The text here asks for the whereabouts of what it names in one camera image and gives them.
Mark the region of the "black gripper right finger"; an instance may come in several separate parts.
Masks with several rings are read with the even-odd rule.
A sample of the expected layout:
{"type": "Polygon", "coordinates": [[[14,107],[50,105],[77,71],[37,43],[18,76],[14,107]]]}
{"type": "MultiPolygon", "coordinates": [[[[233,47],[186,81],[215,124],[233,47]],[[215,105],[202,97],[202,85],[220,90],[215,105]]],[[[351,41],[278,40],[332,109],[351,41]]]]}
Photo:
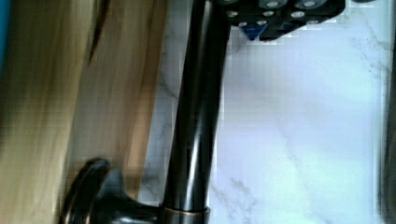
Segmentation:
{"type": "Polygon", "coordinates": [[[318,24],[340,15],[346,8],[346,0],[285,0],[279,8],[265,9],[267,27],[260,41],[272,41],[309,24],[318,24]]]}

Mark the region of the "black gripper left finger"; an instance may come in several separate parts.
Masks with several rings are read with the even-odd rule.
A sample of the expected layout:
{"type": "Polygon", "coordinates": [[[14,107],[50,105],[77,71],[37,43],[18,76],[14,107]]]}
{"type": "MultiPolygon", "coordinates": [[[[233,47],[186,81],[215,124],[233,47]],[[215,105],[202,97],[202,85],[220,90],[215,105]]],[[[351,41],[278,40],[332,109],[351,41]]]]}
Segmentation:
{"type": "Polygon", "coordinates": [[[282,8],[282,0],[214,0],[214,3],[223,7],[229,23],[250,41],[262,35],[269,20],[282,8]]]}

